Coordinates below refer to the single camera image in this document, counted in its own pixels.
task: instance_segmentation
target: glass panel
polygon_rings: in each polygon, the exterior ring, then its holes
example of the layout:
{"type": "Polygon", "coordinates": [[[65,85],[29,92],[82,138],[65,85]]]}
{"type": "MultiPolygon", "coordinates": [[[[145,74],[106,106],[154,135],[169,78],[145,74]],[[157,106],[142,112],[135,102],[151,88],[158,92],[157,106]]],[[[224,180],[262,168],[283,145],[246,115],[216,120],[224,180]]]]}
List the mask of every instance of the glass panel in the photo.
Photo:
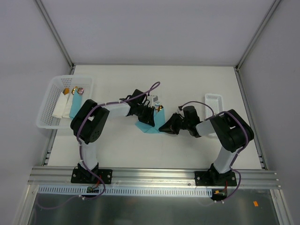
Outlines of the glass panel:
{"type": "MultiPolygon", "coordinates": [[[[44,207],[64,203],[70,195],[42,194],[44,207]]],[[[75,198],[55,210],[34,207],[31,225],[278,225],[268,190],[239,190],[224,204],[208,198],[102,196],[75,198]]]]}

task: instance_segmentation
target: teal towel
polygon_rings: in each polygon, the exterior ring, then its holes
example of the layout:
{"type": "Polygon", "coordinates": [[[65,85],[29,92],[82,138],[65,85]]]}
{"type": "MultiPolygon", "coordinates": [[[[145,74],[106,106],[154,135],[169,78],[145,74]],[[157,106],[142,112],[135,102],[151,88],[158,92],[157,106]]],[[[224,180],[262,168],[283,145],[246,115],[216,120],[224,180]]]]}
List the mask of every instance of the teal towel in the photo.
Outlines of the teal towel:
{"type": "Polygon", "coordinates": [[[74,92],[73,96],[73,101],[72,101],[72,106],[71,106],[71,111],[70,111],[70,118],[73,119],[78,111],[81,108],[81,100],[82,100],[82,95],[79,95],[77,91],[74,92]]]}
{"type": "Polygon", "coordinates": [[[158,134],[160,131],[158,130],[162,125],[165,124],[165,109],[163,108],[159,112],[154,112],[154,124],[155,126],[152,127],[148,124],[141,123],[137,121],[135,125],[144,133],[147,134],[158,134]]]}

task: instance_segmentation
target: white wall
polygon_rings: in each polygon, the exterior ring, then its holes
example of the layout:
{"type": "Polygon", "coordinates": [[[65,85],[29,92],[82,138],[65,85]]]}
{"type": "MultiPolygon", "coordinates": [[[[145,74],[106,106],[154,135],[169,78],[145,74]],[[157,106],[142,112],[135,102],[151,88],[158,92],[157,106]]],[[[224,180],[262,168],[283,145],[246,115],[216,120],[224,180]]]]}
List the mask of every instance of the white wall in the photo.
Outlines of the white wall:
{"type": "Polygon", "coordinates": [[[235,66],[274,0],[43,0],[75,63],[235,66]]]}
{"type": "Polygon", "coordinates": [[[241,76],[270,169],[277,170],[300,224],[300,1],[284,0],[241,76]]]}
{"type": "Polygon", "coordinates": [[[48,131],[35,126],[45,88],[69,68],[33,0],[0,2],[0,224],[12,224],[48,131]]]}

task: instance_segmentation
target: white plastic tray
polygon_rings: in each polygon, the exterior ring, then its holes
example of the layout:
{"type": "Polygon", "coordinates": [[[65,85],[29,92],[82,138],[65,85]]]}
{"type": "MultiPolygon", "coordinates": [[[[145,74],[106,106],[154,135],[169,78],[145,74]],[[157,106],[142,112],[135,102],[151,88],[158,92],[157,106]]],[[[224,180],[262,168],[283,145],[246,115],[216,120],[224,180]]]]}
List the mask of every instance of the white plastic tray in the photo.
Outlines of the white plastic tray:
{"type": "Polygon", "coordinates": [[[91,98],[94,81],[92,77],[84,75],[62,75],[54,77],[48,85],[44,99],[37,115],[36,125],[46,129],[70,129],[71,119],[57,119],[52,116],[60,93],[75,86],[84,88],[82,104],[91,98]]]}
{"type": "MultiPolygon", "coordinates": [[[[205,103],[209,105],[214,111],[215,115],[224,110],[223,98],[218,94],[205,94],[205,103]]],[[[212,116],[212,112],[208,107],[205,107],[205,116],[209,118],[212,116]]],[[[210,134],[210,137],[217,137],[216,133],[210,134]]]]}

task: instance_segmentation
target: white towel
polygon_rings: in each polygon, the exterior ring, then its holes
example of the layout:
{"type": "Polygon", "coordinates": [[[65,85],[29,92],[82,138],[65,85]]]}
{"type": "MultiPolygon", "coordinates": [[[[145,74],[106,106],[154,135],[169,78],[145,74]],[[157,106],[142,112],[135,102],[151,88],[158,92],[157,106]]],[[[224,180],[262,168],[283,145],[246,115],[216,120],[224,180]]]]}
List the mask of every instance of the white towel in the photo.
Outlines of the white towel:
{"type": "Polygon", "coordinates": [[[70,118],[69,114],[70,114],[70,111],[71,111],[72,102],[73,102],[73,95],[70,94],[69,99],[67,100],[67,104],[66,104],[65,110],[64,110],[64,112],[62,114],[62,117],[64,117],[64,118],[70,118]]]}
{"type": "Polygon", "coordinates": [[[68,94],[64,95],[62,92],[60,93],[60,97],[58,98],[52,116],[58,119],[62,118],[62,114],[65,110],[66,104],[68,101],[68,94]]]}

